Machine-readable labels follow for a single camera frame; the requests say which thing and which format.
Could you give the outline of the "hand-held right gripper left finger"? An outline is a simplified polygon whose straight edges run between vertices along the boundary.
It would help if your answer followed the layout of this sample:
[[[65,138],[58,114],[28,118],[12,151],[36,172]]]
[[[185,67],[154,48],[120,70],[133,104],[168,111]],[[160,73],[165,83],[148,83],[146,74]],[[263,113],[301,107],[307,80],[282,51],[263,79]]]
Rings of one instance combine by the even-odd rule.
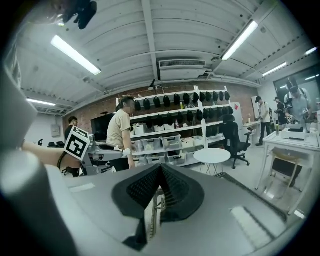
[[[135,234],[122,243],[141,251],[148,243],[145,210],[160,186],[160,164],[149,164],[142,171],[118,182],[112,189],[112,200],[125,217],[138,220]]]

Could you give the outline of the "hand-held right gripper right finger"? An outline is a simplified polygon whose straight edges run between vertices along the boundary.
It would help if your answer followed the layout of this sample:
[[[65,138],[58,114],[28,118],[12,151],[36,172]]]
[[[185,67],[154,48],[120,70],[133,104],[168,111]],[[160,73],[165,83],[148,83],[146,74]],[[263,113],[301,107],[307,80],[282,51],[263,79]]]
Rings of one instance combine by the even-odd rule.
[[[160,187],[165,209],[161,223],[180,222],[192,216],[203,204],[205,191],[192,175],[194,172],[171,164],[160,165]]]

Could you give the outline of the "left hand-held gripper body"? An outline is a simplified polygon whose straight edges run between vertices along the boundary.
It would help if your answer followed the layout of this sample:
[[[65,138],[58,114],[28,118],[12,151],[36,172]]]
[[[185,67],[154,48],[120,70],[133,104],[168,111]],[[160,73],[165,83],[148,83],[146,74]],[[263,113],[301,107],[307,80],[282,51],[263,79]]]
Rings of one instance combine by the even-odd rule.
[[[97,142],[93,134],[72,126],[69,136],[64,146],[64,152],[79,160],[81,163],[80,169],[84,176],[94,176],[102,171],[102,167],[98,162],[109,162],[117,158],[104,158],[103,155],[96,154]]]

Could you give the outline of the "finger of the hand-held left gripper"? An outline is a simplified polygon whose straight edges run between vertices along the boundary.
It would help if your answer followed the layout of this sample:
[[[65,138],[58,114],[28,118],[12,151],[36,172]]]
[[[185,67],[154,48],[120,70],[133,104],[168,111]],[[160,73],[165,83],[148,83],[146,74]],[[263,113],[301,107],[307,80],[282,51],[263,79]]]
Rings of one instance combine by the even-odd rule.
[[[103,155],[104,158],[122,158],[123,152],[121,150],[115,150],[114,146],[106,143],[100,143],[96,145],[96,154]]]

